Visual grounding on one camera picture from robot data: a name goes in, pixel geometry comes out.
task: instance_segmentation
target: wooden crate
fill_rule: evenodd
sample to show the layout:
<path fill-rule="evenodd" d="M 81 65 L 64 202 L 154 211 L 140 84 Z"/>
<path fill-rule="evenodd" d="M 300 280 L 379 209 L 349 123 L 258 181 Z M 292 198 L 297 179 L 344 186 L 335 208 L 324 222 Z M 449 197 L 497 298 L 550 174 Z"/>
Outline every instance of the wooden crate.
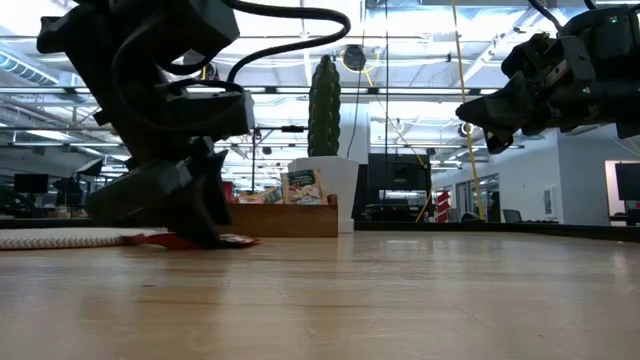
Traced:
<path fill-rule="evenodd" d="M 254 237 L 337 237 L 336 205 L 229 204 L 233 225 L 221 233 Z"/>

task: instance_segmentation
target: desk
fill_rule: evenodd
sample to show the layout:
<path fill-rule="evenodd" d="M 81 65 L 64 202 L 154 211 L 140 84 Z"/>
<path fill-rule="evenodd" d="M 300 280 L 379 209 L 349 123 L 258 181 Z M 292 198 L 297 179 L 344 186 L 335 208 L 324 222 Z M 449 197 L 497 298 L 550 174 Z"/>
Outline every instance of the desk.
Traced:
<path fill-rule="evenodd" d="M 640 245 L 359 232 L 0 252 L 0 358 L 636 359 Z"/>

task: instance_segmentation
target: black cable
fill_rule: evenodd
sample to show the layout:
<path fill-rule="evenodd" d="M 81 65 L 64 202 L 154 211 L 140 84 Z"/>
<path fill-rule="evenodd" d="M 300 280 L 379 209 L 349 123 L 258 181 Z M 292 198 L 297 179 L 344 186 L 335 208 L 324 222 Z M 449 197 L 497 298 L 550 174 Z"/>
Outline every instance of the black cable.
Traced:
<path fill-rule="evenodd" d="M 367 12 L 364 13 L 364 18 L 362 19 L 362 23 L 367 18 Z M 362 44 L 360 45 L 362 51 L 364 51 L 364 33 L 366 27 L 362 27 Z M 351 133 L 351 140 L 349 140 L 349 147 L 347 148 L 347 159 L 349 158 L 349 154 L 351 153 L 351 145 L 353 145 L 353 139 L 356 137 L 356 125 L 358 125 L 358 108 L 360 107 L 360 81 L 362 80 L 362 70 L 358 73 L 358 89 L 356 90 L 356 112 L 353 116 L 353 132 Z"/>
<path fill-rule="evenodd" d="M 556 17 L 553 16 L 553 14 L 549 12 L 549 10 L 545 9 L 544 6 L 540 5 L 538 0 L 528 0 L 528 1 L 529 1 L 529 4 L 531 4 L 531 6 L 534 7 L 534 9 L 538 10 L 538 12 L 542 14 L 542 16 L 546 17 L 547 19 L 549 19 L 549 21 L 553 23 L 553 26 L 556 27 L 559 33 L 562 32 L 562 25 L 560 25 L 560 22 L 558 22 L 558 19 L 556 19 Z"/>
<path fill-rule="evenodd" d="M 252 61 L 258 60 L 266 56 L 277 55 L 289 51 L 303 50 L 315 46 L 321 46 L 333 43 L 345 37 L 351 30 L 351 22 L 349 18 L 337 11 L 318 8 L 299 8 L 299 7 L 285 7 L 285 6 L 271 6 L 247 3 L 240 0 L 221 0 L 225 5 L 238 11 L 263 15 L 277 18 L 295 18 L 295 19 L 311 19 L 311 20 L 329 20 L 340 23 L 343 28 L 337 33 L 323 36 L 317 39 L 301 41 L 294 44 L 287 44 L 281 46 L 275 46 L 272 48 L 260 50 L 251 55 L 244 57 L 233 66 L 227 77 L 228 82 L 234 82 L 238 71 L 243 66 L 249 64 Z"/>
<path fill-rule="evenodd" d="M 231 115 L 232 111 L 237 109 L 237 107 L 244 106 L 243 98 L 238 97 L 237 101 L 233 105 L 231 105 L 226 110 L 219 113 L 214 118 L 209 118 L 205 121 L 200 121 L 194 124 L 180 125 L 180 126 L 166 126 L 166 125 L 161 125 L 161 124 L 157 124 L 152 121 L 149 121 L 147 118 L 145 118 L 143 115 L 138 113 L 136 110 L 134 110 L 127 104 L 127 101 L 125 100 L 124 95 L 122 94 L 122 89 L 120 88 L 120 81 L 119 81 L 119 75 L 121 70 L 120 68 L 122 66 L 122 59 L 124 58 L 124 55 L 129 50 L 129 48 L 135 45 L 137 40 L 142 38 L 142 36 L 145 33 L 147 33 L 147 31 L 153 29 L 153 27 L 159 24 L 161 21 L 163 21 L 163 19 L 164 18 L 162 16 L 157 16 L 153 19 L 150 19 L 148 22 L 141 25 L 140 27 L 138 27 L 122 43 L 122 45 L 120 46 L 120 48 L 118 49 L 118 51 L 116 52 L 113 58 L 113 62 L 111 63 L 111 85 L 113 87 L 113 92 L 115 95 L 114 100 L 116 101 L 117 105 L 119 105 L 121 110 L 123 110 L 123 112 L 126 113 L 126 115 L 132 121 L 137 122 L 141 126 L 151 128 L 152 130 L 155 130 L 155 131 L 170 132 L 170 131 L 198 130 L 203 127 L 210 127 L 212 123 L 220 121 L 222 118 L 225 118 Z M 177 81 L 175 83 L 169 84 L 168 86 L 169 88 L 177 89 L 177 88 L 182 88 L 182 87 L 193 85 L 193 84 L 200 84 L 200 85 L 205 85 L 210 87 L 219 87 L 225 90 L 238 91 L 240 93 L 244 91 L 244 89 L 240 85 L 228 83 L 224 81 L 215 81 L 215 80 L 185 79 L 185 80 L 181 80 L 181 81 Z"/>
<path fill-rule="evenodd" d="M 596 5 L 591 0 L 584 0 L 584 4 L 587 5 L 587 8 L 589 10 L 596 10 L 597 9 Z"/>

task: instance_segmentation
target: cactus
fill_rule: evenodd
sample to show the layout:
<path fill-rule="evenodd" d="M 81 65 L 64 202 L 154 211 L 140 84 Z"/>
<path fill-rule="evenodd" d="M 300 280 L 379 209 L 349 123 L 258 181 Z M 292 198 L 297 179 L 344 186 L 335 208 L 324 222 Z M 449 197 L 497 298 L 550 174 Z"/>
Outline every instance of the cactus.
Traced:
<path fill-rule="evenodd" d="M 340 74 L 329 55 L 320 60 L 309 91 L 309 156 L 334 156 L 340 144 Z"/>

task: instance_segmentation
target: computer monitor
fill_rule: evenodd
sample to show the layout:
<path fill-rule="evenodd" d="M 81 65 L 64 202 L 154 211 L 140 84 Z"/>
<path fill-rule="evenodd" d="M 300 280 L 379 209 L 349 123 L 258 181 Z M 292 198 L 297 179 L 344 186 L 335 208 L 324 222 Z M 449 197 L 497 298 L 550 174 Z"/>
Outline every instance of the computer monitor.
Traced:
<path fill-rule="evenodd" d="M 640 200 L 640 163 L 616 164 L 618 198 L 623 201 Z"/>
<path fill-rule="evenodd" d="M 27 194 L 46 194 L 49 191 L 47 174 L 13 175 L 13 191 Z"/>
<path fill-rule="evenodd" d="M 369 154 L 369 189 L 426 190 L 427 176 L 414 154 Z"/>

